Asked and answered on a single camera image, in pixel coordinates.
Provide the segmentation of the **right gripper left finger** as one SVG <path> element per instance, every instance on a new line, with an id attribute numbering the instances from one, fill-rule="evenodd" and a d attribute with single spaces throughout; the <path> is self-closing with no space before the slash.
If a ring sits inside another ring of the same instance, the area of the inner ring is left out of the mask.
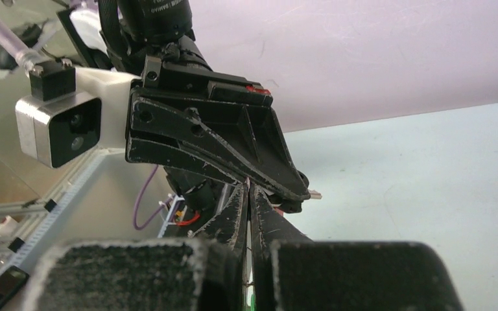
<path id="1" fill-rule="evenodd" d="M 59 244 L 39 260 L 22 310 L 242 310 L 248 187 L 189 237 Z"/>

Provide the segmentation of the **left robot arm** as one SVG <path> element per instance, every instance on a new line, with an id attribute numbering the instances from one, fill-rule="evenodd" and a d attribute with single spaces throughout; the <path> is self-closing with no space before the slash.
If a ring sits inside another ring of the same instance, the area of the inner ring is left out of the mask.
<path id="1" fill-rule="evenodd" d="M 99 17 L 112 63 L 140 76 L 128 98 L 127 161 L 251 181 L 288 201 L 310 198 L 271 92 L 210 68 L 188 1 L 100 1 Z"/>

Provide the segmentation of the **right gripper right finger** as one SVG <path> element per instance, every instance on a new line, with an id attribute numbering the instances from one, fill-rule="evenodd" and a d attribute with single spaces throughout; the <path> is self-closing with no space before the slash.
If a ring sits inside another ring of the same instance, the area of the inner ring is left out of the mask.
<path id="1" fill-rule="evenodd" d="M 257 310 L 462 310 L 435 250 L 413 241 L 314 241 L 248 190 Z"/>

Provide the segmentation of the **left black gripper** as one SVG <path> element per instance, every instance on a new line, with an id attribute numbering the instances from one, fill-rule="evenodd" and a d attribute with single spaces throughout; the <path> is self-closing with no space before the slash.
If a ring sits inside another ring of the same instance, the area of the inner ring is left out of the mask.
<path id="1" fill-rule="evenodd" d="M 143 85 L 156 91 L 132 91 L 129 163 L 157 164 L 227 184 L 250 180 L 286 200 L 309 199 L 269 107 L 272 94 L 260 83 L 147 56 Z"/>

